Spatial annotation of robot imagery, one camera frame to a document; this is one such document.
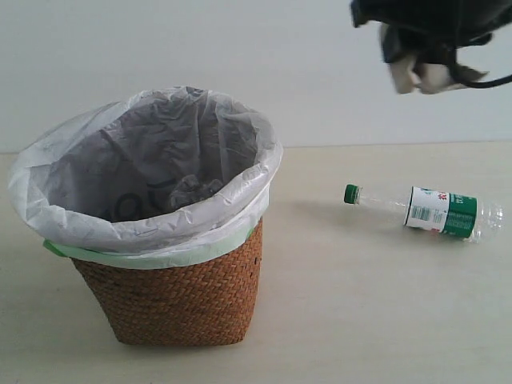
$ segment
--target bottle label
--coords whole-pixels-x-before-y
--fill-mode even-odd
[[[476,198],[413,187],[405,225],[468,238],[476,216]]]

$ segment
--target black cable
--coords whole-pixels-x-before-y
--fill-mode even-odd
[[[512,74],[489,82],[472,82],[464,78],[459,72],[459,66],[457,63],[457,48],[460,43],[460,33],[462,28],[462,11],[464,0],[453,0],[454,1],[454,46],[449,50],[448,53],[448,70],[450,76],[459,84],[463,84],[469,88],[488,89],[496,86],[503,86],[512,82]]]

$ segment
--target wicker basket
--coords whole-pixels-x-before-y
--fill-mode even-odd
[[[122,343],[222,346],[244,339],[252,319],[262,221],[236,250],[195,266],[128,270],[73,259]]]

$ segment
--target green label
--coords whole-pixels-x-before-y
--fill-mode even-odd
[[[477,199],[460,194],[448,194],[450,207],[442,232],[458,238],[468,238],[477,217]]]

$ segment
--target water bottle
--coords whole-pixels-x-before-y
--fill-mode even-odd
[[[503,222],[503,209],[498,204],[416,186],[389,196],[349,184],[345,188],[344,202],[384,210],[390,214],[390,219],[411,228],[475,243],[493,237]]]

